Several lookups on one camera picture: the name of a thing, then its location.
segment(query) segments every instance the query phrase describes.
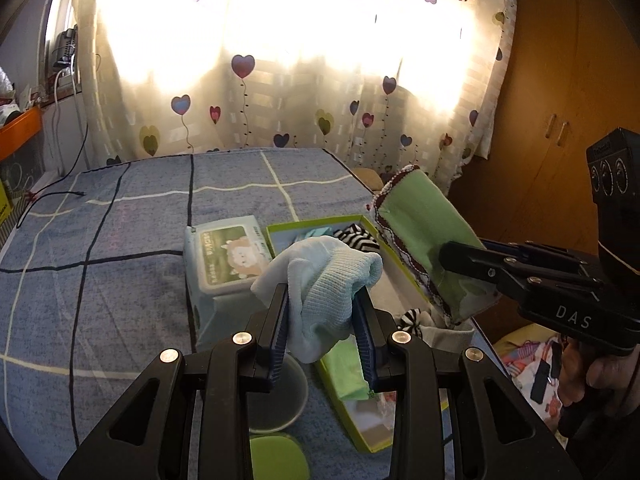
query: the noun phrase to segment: blue bedsheet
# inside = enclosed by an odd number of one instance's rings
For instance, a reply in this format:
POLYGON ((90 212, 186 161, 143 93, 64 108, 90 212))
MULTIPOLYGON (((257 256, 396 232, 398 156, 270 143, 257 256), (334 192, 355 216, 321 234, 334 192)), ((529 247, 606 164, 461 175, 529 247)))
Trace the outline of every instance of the blue bedsheet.
MULTIPOLYGON (((61 190, 86 195, 40 200, 0 262, 0 416, 47 479, 160 351, 191 352, 185 225, 364 213, 370 200, 328 153, 277 148, 140 160, 47 192, 61 190)), ((385 478, 390 451, 357 453, 307 371, 308 407, 289 433, 312 477, 385 478)))

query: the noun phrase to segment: round plastic container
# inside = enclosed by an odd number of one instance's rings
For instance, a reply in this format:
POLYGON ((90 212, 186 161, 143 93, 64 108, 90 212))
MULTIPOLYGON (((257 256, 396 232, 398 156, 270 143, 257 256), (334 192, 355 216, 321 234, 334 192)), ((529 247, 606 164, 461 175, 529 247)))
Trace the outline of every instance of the round plastic container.
POLYGON ((249 431, 275 433, 293 424, 305 409, 309 396, 306 375, 298 362, 284 355, 280 378, 271 393, 246 394, 249 431))

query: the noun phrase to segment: sunlight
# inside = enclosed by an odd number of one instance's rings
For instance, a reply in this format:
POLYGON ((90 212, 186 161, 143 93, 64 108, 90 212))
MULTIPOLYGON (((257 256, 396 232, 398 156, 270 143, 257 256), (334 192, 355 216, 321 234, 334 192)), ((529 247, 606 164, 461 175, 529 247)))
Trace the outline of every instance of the sunlight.
POLYGON ((98 0, 98 9, 120 76, 166 94, 195 85, 225 50, 283 72, 320 63, 394 76, 446 113, 458 103, 474 35, 471 6, 457 0, 98 0))

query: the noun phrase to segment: curtain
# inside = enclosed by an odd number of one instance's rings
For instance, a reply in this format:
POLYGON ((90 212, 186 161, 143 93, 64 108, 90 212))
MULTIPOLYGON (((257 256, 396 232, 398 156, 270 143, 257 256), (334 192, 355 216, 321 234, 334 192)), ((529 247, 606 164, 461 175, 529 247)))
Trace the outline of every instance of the curtain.
POLYGON ((445 192, 486 156, 516 0, 73 0, 95 166, 325 148, 445 192))

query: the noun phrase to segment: plastic bag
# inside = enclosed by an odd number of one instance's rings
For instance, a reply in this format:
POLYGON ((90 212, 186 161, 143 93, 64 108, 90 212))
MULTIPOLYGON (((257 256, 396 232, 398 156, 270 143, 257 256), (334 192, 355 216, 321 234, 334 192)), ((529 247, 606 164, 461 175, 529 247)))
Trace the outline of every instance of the plastic bag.
POLYGON ((396 424, 396 392, 377 394, 376 405, 382 417, 382 424, 389 431, 393 431, 396 424))
POLYGON ((0 105, 7 105, 14 101, 15 91, 14 86, 9 81, 9 78, 0 67, 0 105))

